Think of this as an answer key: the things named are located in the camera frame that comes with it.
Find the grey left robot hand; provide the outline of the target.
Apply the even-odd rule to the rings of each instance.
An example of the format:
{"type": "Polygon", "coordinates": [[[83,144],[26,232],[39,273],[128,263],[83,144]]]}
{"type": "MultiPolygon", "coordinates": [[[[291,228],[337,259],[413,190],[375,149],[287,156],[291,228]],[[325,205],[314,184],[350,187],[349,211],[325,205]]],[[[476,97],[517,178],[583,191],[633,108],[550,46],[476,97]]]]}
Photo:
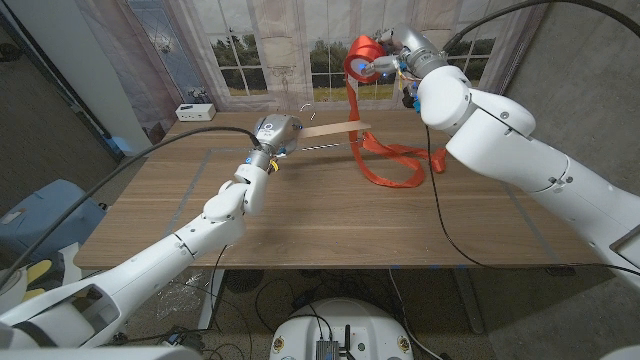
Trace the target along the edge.
{"type": "Polygon", "coordinates": [[[296,116],[270,114],[257,121],[254,134],[265,152],[279,156],[295,151],[302,128],[301,120],[296,116]]]}

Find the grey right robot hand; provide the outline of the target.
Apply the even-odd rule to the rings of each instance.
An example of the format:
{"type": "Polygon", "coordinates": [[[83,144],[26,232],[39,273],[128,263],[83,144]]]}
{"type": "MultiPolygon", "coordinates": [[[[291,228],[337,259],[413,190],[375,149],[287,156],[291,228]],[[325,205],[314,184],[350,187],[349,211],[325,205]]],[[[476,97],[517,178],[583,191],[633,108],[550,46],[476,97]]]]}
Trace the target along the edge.
{"type": "Polygon", "coordinates": [[[369,61],[359,70],[361,75],[402,70],[422,79],[429,72],[447,65],[440,51],[425,35],[404,23],[382,33],[375,41],[382,46],[384,55],[369,61]]]}

